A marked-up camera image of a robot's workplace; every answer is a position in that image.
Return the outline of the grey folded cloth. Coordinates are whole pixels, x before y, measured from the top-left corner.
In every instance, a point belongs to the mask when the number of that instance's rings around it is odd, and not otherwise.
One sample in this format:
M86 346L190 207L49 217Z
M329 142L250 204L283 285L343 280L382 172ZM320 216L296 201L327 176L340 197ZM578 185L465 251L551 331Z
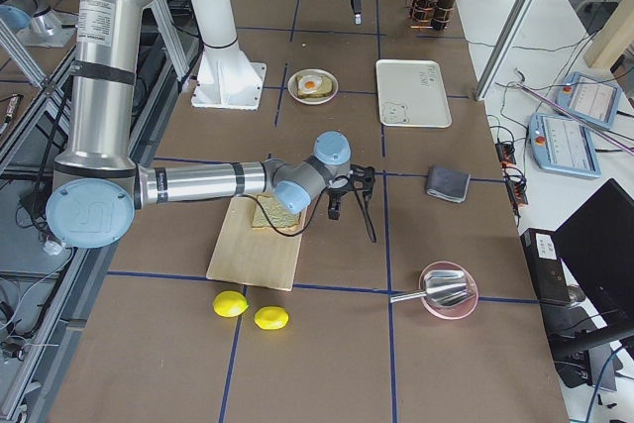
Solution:
M432 197L462 203L467 198L471 178L468 173L433 165L429 169L425 190Z

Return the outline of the black laptop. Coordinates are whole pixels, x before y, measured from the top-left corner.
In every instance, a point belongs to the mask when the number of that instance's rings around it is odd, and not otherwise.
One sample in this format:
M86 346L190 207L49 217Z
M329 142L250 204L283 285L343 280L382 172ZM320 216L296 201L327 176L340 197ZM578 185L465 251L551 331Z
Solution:
M633 198L613 178L555 232L556 250L617 338L633 342Z

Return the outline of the yellow lemon right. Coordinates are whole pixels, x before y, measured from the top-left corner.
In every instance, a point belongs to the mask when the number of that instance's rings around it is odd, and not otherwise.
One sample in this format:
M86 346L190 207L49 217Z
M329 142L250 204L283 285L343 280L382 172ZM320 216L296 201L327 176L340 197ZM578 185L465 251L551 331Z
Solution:
M255 324L262 330L279 330L289 321L289 314L279 306L265 306L254 315Z

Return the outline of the stainless steel scoop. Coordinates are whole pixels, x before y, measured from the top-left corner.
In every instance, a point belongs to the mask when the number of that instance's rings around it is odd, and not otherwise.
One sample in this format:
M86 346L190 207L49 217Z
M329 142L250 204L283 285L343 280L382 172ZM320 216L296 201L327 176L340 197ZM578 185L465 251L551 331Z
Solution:
M457 269L433 269L423 276L421 289L394 294L390 303L423 298L440 308L452 308L473 296L466 274Z

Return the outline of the yellow lemon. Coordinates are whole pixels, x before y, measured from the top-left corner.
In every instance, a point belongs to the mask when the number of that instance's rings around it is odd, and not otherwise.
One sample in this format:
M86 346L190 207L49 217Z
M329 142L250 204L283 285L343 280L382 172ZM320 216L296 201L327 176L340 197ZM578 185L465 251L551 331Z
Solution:
M254 315L255 324L262 330L279 330L289 321L289 314L279 306L265 306Z
M249 302L241 292L226 290L216 295L212 308L218 316L233 318L242 315L249 308Z

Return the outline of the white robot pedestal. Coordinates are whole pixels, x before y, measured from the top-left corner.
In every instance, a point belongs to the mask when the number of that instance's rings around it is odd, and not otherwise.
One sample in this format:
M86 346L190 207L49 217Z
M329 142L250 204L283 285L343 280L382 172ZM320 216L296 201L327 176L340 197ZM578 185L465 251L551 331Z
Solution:
M191 0L203 43L192 105L198 108L256 110L266 65L241 50L230 0Z

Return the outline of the black computer box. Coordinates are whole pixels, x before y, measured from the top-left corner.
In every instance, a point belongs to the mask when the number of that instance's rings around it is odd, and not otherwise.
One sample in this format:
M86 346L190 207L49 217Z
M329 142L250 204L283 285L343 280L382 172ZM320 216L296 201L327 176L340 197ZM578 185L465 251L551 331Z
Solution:
M528 228L520 236L532 285L541 304L574 307L586 296L578 285L567 283L553 235L548 230Z

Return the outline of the far teach pendant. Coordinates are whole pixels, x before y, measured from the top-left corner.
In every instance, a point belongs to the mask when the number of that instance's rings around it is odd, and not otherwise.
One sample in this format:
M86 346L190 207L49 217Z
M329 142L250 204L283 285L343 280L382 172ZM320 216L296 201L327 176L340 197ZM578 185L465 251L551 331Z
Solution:
M595 127L608 131L613 126L621 93L621 88L613 81L576 71L564 80L557 103Z

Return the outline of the white round plate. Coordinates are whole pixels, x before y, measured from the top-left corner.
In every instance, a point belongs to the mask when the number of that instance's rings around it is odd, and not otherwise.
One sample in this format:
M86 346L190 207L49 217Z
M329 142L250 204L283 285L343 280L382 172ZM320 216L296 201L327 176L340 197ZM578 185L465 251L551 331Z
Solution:
M335 97L339 89L337 78L322 69L303 69L287 82L290 95L306 105L321 105Z

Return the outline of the fried egg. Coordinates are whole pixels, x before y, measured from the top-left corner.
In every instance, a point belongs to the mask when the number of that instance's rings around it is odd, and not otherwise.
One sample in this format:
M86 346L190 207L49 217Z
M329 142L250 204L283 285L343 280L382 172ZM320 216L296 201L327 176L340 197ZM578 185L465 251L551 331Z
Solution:
M301 94L311 94L316 92L322 85L319 75L305 75L297 79L297 91Z

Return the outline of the yellow lemon left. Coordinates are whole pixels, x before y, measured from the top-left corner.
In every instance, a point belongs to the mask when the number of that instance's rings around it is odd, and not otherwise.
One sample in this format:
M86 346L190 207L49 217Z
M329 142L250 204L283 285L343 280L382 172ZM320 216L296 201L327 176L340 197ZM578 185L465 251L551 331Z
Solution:
M249 302L241 292L226 290L216 295L212 308L218 316L233 318L242 315L249 308Z

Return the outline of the aluminium frame post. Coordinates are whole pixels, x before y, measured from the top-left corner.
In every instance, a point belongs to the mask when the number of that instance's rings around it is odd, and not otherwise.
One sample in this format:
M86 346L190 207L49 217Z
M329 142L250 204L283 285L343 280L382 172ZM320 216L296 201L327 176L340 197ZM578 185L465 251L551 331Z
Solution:
M475 90L475 100L483 101L495 81L534 0L515 0L501 33L485 65Z

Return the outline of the white bear tray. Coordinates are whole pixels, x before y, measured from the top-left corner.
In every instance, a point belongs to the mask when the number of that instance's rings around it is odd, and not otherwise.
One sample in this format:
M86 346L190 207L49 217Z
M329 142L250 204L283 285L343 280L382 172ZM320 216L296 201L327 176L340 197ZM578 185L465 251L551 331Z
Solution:
M380 59L377 102L384 126L445 129L452 125L440 65L433 60Z

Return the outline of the bread slice with egg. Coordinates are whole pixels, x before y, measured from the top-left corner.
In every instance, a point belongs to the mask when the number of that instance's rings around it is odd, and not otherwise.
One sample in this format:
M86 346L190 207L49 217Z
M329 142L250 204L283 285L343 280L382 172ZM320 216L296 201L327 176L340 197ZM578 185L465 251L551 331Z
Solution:
M323 98L329 96L334 89L329 76L323 74L306 74L296 77L297 96L301 99Z

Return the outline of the pink plastic bowl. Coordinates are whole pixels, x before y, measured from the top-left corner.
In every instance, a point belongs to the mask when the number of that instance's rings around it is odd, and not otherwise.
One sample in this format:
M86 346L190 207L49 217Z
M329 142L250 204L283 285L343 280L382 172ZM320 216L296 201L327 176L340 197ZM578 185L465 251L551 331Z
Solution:
M467 280L467 284L468 284L468 290L470 292L470 297L465 300L464 302L455 305L453 307L438 307L434 304L432 304L426 297L422 297L420 299L420 301L422 302L422 305L434 316L441 318L441 319L446 319L446 320L459 320L459 319L464 319L468 316L470 316L476 309L476 306L478 304L478 298L479 298L479 292L477 289L477 285L476 285L476 281L474 280L474 278L472 277L472 275L466 270L464 269L462 266L460 266L459 264L454 264L452 262L444 262L444 261L439 261L439 262L434 262L431 264L428 264L420 273L419 275L419 287L423 288L424 284L425 284L425 275L432 271L432 270L438 270L438 269L448 269L448 270L458 270L458 271L462 271L465 274L466 280Z

